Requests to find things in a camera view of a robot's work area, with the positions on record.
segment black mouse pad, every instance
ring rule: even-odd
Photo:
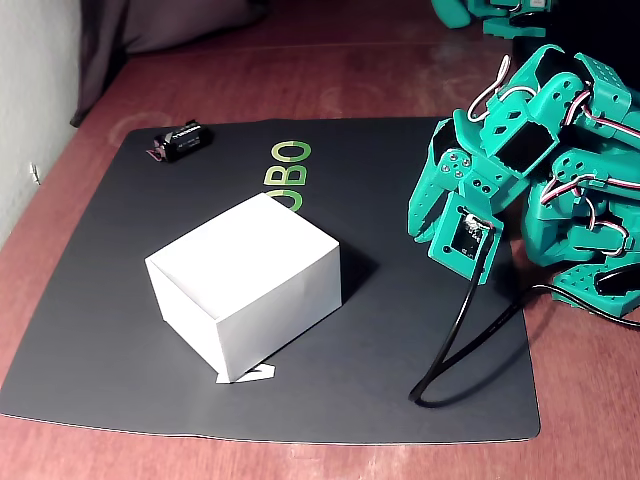
[[[132,132],[31,320],[0,391],[0,411],[110,430],[255,441],[536,436],[521,313],[434,382],[426,398],[437,408],[407,400],[467,287],[406,233],[408,200],[435,124],[399,118],[217,125],[211,146],[173,164],[145,153],[166,129]],[[302,151],[283,147],[275,159],[273,147],[285,141],[306,143],[310,155],[283,162]],[[282,178],[270,167],[291,165],[305,167],[289,177],[299,185],[265,185],[265,177]],[[256,193],[283,190],[276,198],[287,206],[301,201],[298,213],[340,241],[344,306],[265,361],[275,365],[274,378],[216,384],[211,367],[163,321],[144,259]],[[247,225],[247,235],[259,232]],[[503,243],[452,351],[495,319],[516,284]]]

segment black cable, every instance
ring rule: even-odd
[[[454,355],[452,355],[451,357],[445,360],[447,354],[449,353],[449,350],[451,349],[451,345],[453,344],[456,338],[456,335],[460,330],[462,321],[464,320],[464,317],[467,314],[467,310],[469,309],[469,304],[471,303],[471,300],[473,299],[475,291],[478,287],[480,275],[482,274],[482,271],[484,269],[484,262],[491,248],[491,244],[493,244],[493,230],[489,231],[489,236],[485,241],[486,248],[483,248],[483,250],[480,252],[480,256],[478,257],[478,262],[476,263],[476,267],[473,271],[473,275],[471,277],[471,282],[469,284],[467,294],[465,295],[465,299],[462,302],[462,306],[460,307],[458,318],[454,322],[453,327],[451,328],[449,334],[447,335],[447,338],[444,344],[442,345],[442,347],[440,348],[440,351],[438,352],[438,355],[436,355],[435,360],[431,364],[429,371],[424,377],[422,377],[422,379],[416,384],[416,386],[413,387],[413,389],[411,390],[411,393],[409,393],[409,400],[416,403],[417,405],[428,407],[429,405],[425,401],[423,401],[421,397],[424,391],[429,387],[429,385],[436,378],[438,378],[444,372],[446,372],[451,367],[453,367],[456,363],[458,363],[467,355],[469,355],[471,352],[473,352],[478,347],[480,347],[489,338],[491,338],[498,330],[500,330],[500,328],[502,328],[511,318],[513,318],[516,312],[518,312],[518,310],[520,310],[520,308],[524,306],[526,301],[529,300],[529,298],[533,294],[540,295],[545,292],[551,292],[551,293],[556,293],[558,295],[562,295],[563,297],[572,301],[576,305],[579,305],[580,307],[584,308],[586,311],[593,313],[594,315],[597,315],[601,318],[604,318],[605,320],[611,323],[620,325],[625,328],[629,328],[631,330],[640,331],[640,322],[633,322],[630,320],[625,320],[622,317],[616,317],[615,315],[611,315],[610,313],[607,313],[604,310],[601,310],[598,307],[595,307],[594,305],[591,305],[590,303],[585,302],[581,298],[575,296],[573,293],[568,292],[567,290],[557,287],[555,285],[549,285],[545,283],[535,284],[535,285],[531,285],[530,287],[526,288],[522,293],[520,293],[518,298],[511,305],[509,305],[504,310],[504,312],[502,312],[500,316],[491,325],[489,325],[480,335],[478,335],[475,339],[473,339],[467,345],[462,347],[457,353],[455,353]]]
[[[469,282],[469,288],[467,289],[467,294],[464,297],[462,302],[462,306],[460,307],[460,312],[458,313],[458,318],[453,323],[453,327],[449,331],[449,335],[447,335],[447,339],[440,347],[440,351],[438,355],[436,355],[435,360],[431,364],[429,371],[426,373],[424,377],[416,384],[415,387],[409,393],[409,400],[412,402],[418,402],[422,393],[427,389],[429,384],[433,382],[438,376],[442,373],[440,368],[446,358],[449,350],[451,349],[451,345],[453,345],[453,341],[456,339],[456,335],[458,335],[458,330],[460,330],[460,326],[462,325],[462,321],[464,317],[467,315],[467,310],[469,310],[469,305],[471,304],[471,300],[476,293],[476,289],[478,288],[478,284],[480,283],[480,276],[482,275],[482,271],[484,270],[484,262],[487,259],[487,255],[489,254],[489,250],[493,245],[493,238],[495,235],[495,229],[491,228],[488,230],[487,238],[478,254],[478,261],[476,262],[476,266],[473,269],[473,274],[471,275],[471,281]]]

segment cardboard box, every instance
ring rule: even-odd
[[[164,320],[234,382],[341,306],[338,246],[259,194],[145,262]]]

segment wooden table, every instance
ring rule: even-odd
[[[465,108],[495,78],[510,44],[483,37],[478,28],[448,31],[428,3],[280,0],[250,29],[132,60],[0,252],[0,378],[128,131],[194,117],[223,123],[447,115]],[[526,281],[535,272],[521,240],[513,250]],[[548,296],[527,307],[526,321],[542,421],[531,441],[297,446],[0,418],[0,479],[639,478],[640,336]]]

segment green robot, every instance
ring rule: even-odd
[[[485,19],[484,33],[512,39],[544,37],[549,14],[557,0],[431,0],[433,9],[449,28],[471,23],[472,15]]]
[[[482,262],[482,284],[504,228],[495,215],[525,194],[529,258],[574,263],[553,284],[576,301],[555,297],[625,315],[640,305],[640,94],[607,65],[554,45],[505,82],[508,70],[505,56],[468,111],[438,124],[409,202],[409,233],[469,279]]]

